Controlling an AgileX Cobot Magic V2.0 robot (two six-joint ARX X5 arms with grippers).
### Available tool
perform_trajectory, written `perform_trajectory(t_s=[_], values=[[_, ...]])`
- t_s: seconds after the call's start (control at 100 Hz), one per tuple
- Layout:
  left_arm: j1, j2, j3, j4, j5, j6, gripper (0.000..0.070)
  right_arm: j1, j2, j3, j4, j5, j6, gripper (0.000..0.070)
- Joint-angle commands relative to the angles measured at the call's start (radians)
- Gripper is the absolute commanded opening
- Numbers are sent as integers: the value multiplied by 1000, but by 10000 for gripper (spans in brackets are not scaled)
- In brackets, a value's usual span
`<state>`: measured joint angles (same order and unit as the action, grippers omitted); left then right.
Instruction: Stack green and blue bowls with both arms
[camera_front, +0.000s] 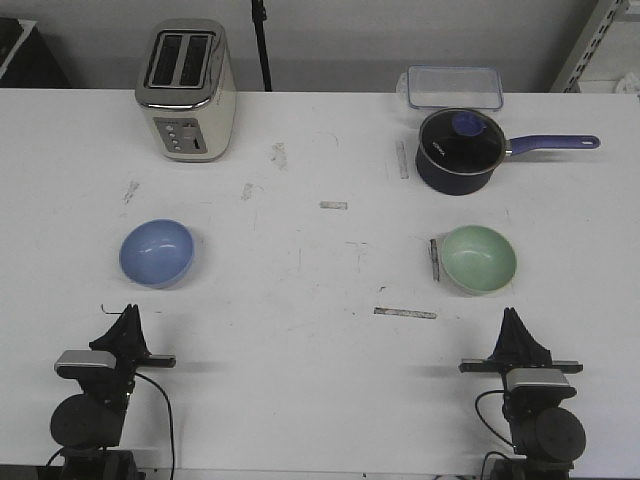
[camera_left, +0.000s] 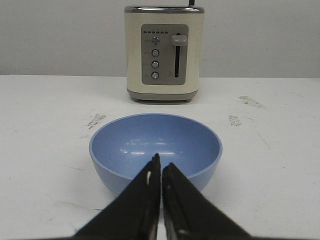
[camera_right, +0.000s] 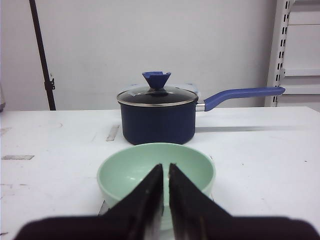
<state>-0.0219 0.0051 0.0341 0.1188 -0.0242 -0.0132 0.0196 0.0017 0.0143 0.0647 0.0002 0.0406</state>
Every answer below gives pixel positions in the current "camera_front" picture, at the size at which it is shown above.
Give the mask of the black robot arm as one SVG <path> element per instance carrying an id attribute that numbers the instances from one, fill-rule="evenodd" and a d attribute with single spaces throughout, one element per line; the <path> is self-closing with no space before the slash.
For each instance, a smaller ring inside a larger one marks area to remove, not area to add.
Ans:
<path id="1" fill-rule="evenodd" d="M 66 350 L 54 372 L 78 382 L 81 392 L 62 401 L 50 433 L 64 458 L 61 479 L 144 479 L 134 454 L 118 448 L 137 378 L 159 384 L 141 368 L 173 368 L 173 355 L 154 355 L 144 338 L 139 307 L 127 305 L 116 322 L 85 350 Z"/>
<path id="2" fill-rule="evenodd" d="M 568 479 L 586 448 L 580 420 L 561 407 L 577 390 L 566 376 L 583 371 L 578 361 L 555 361 L 539 344 L 513 307 L 503 312 L 500 332 L 486 359 L 463 359 L 462 373 L 492 373 L 501 378 L 502 414 L 510 439 L 498 438 L 512 456 L 485 454 L 481 479 Z"/>

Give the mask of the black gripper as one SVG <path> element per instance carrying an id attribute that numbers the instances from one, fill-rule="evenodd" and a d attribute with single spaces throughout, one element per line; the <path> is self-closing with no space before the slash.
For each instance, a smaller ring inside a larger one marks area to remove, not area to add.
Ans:
<path id="1" fill-rule="evenodd" d="M 107 332 L 89 343 L 89 348 L 94 350 L 91 354 L 106 354 L 107 363 L 82 367 L 78 383 L 85 394 L 113 411 L 127 410 L 140 367 L 176 365 L 174 355 L 150 354 L 136 304 L 128 304 Z M 124 355 L 131 349 L 136 356 Z"/>
<path id="2" fill-rule="evenodd" d="M 500 363 L 516 357 L 519 362 L 551 362 L 551 351 L 539 344 L 514 308 L 503 312 L 500 332 L 490 359 L 462 359 L 461 373 L 499 374 L 503 385 L 503 415 L 507 421 L 524 421 L 540 412 L 559 407 L 577 394 L 566 374 L 578 374 L 578 361 L 553 361 L 550 366 Z"/>

